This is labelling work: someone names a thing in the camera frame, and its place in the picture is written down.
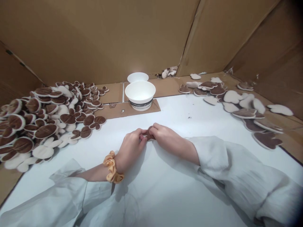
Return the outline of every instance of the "cardboard wall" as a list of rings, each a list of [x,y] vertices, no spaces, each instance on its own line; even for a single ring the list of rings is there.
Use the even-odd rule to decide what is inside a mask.
[[[235,77],[255,82],[255,91],[303,119],[301,19],[291,1],[281,1],[226,70],[233,67]]]
[[[201,0],[178,76],[222,71],[279,0]]]
[[[29,92],[42,86],[42,82],[0,43],[0,106],[13,99],[29,96]]]
[[[108,84],[180,62],[199,0],[0,2],[0,40],[47,85]]]

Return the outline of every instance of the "white table surface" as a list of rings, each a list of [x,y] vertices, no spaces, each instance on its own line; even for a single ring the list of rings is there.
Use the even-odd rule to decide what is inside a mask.
[[[303,167],[281,148],[269,151],[258,145],[241,120],[212,106],[203,97],[179,95],[157,98],[161,111],[110,119],[87,140],[61,148],[47,163],[34,165],[11,193],[0,215],[53,186],[49,176],[74,158],[83,168],[100,164],[111,151],[118,151],[126,133],[147,129],[153,123],[172,128],[182,137],[217,136],[245,146],[265,165],[286,173],[303,186]],[[127,192],[135,226],[254,226],[243,212],[209,181],[198,181],[190,163],[163,151],[156,141],[147,143],[122,187]]]

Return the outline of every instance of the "left hand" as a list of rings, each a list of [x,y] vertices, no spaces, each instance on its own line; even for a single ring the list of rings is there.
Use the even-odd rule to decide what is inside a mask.
[[[146,130],[138,128],[124,137],[120,150],[114,157],[117,173],[126,172],[142,153],[147,142],[143,133],[146,133]]]

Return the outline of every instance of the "white paper cup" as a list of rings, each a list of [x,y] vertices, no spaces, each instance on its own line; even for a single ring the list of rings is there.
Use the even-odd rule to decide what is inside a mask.
[[[148,81],[148,75],[146,73],[132,73],[127,77],[127,81],[130,83],[137,81]]]
[[[125,95],[137,111],[148,110],[152,105],[152,98],[155,93],[156,87],[148,81],[133,82],[125,89]]]

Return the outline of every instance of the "white shirt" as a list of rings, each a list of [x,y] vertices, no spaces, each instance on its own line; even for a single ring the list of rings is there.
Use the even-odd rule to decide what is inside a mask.
[[[302,195],[297,183],[263,165],[241,145],[217,137],[189,140],[198,152],[199,177],[221,182],[226,194],[252,221],[263,220],[266,226],[291,225]],[[133,220],[123,213],[123,207],[116,207],[111,196],[112,184],[72,177],[83,171],[70,161],[50,177],[53,187],[3,213],[0,226],[131,226]]]

